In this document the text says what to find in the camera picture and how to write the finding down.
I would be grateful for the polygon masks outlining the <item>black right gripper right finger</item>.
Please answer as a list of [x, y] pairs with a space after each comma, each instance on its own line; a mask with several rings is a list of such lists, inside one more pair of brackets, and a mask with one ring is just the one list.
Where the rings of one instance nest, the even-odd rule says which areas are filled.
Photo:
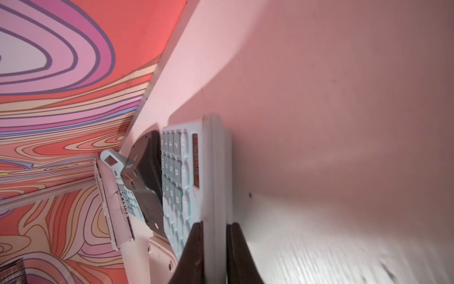
[[227, 225], [227, 279], [229, 284], [264, 284], [237, 222]]

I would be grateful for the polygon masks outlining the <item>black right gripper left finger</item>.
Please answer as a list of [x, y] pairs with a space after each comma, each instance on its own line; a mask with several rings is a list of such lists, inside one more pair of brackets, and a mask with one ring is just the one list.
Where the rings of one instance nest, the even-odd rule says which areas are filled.
[[168, 284], [204, 284], [203, 222], [192, 225], [181, 259]]

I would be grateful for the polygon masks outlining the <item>teal calculator with display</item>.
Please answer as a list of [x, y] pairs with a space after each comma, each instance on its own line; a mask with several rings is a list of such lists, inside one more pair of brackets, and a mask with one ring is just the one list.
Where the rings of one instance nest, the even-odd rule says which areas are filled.
[[220, 116], [169, 125], [162, 130], [164, 232], [178, 261], [189, 235], [202, 230], [207, 284], [227, 282], [226, 229], [231, 213], [231, 141]]

